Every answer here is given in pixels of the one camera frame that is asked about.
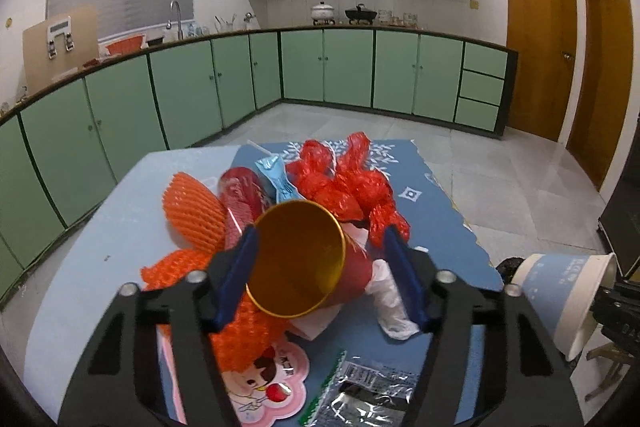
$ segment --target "blue candy wrapper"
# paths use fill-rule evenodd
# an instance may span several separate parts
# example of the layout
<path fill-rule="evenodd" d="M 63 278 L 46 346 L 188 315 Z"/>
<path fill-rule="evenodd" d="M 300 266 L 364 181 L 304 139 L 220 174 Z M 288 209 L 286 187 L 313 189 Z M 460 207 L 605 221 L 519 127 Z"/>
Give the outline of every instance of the blue candy wrapper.
<path fill-rule="evenodd" d="M 284 161 L 280 156 L 267 156 L 267 158 L 258 160 L 255 165 L 276 189 L 276 203 L 282 203 L 287 200 L 305 199 L 287 178 Z"/>

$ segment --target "tile floor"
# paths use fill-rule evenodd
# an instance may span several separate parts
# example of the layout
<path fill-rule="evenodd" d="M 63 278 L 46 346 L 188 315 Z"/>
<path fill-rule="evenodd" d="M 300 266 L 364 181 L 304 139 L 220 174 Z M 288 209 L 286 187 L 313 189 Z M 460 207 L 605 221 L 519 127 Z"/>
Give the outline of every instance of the tile floor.
<path fill-rule="evenodd" d="M 495 140 L 396 118 L 282 104 L 208 145 L 337 139 L 355 131 L 371 139 L 413 139 L 495 265 L 535 251 L 602 251 L 595 229 L 605 204 L 587 175 L 561 145 L 510 128 Z M 74 239 L 42 264 L 0 315 L 0 341 L 18 374 L 42 296 Z M 591 341 L 604 342 L 601 336 Z M 586 405 L 582 399 L 607 369 L 606 362 L 578 365 L 585 420 L 610 394 Z"/>

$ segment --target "doorway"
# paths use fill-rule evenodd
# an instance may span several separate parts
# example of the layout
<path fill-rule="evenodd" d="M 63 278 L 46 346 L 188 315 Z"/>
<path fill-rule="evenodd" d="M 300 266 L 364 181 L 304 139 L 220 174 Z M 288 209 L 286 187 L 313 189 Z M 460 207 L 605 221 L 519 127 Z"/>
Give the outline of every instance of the doorway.
<path fill-rule="evenodd" d="M 600 189 L 618 145 L 634 60 L 630 0 L 586 0 L 587 45 L 580 99 L 567 143 Z"/>
<path fill-rule="evenodd" d="M 509 0 L 518 72 L 508 125 L 558 141 L 574 77 L 576 0 Z"/>

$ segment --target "pink flower-shaped card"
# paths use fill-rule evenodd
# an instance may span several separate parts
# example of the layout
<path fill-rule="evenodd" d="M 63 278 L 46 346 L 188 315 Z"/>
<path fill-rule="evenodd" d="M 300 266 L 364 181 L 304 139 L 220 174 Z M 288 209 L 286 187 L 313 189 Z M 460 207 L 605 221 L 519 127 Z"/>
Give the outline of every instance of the pink flower-shaped card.
<path fill-rule="evenodd" d="M 164 337 L 162 352 L 173 381 L 177 419 L 186 423 L 175 378 L 174 356 Z M 309 359 L 305 351 L 283 337 L 245 371 L 226 371 L 222 378 L 242 425 L 270 427 L 276 420 L 293 416 L 302 409 L 306 399 L 304 380 L 308 373 Z"/>

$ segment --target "screw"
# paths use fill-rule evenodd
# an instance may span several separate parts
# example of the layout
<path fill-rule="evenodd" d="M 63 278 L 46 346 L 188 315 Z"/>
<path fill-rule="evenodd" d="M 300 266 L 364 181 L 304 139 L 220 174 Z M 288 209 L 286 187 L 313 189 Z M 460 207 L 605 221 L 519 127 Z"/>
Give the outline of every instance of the screw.
<path fill-rule="evenodd" d="M 207 278 L 207 272 L 203 270 L 194 270 L 187 274 L 187 282 L 198 284 Z"/>
<path fill-rule="evenodd" d="M 436 280 L 443 284 L 451 284 L 456 279 L 456 274 L 449 270 L 440 270 L 438 273 L 436 273 Z"/>
<path fill-rule="evenodd" d="M 118 293 L 120 293 L 120 295 L 122 295 L 123 297 L 130 297 L 138 293 L 138 290 L 140 290 L 140 288 L 138 288 L 138 285 L 136 283 L 127 282 L 120 286 L 120 290 Z"/>
<path fill-rule="evenodd" d="M 510 297 L 520 297 L 522 295 L 522 288 L 517 284 L 507 284 L 504 287 L 504 292 Z"/>

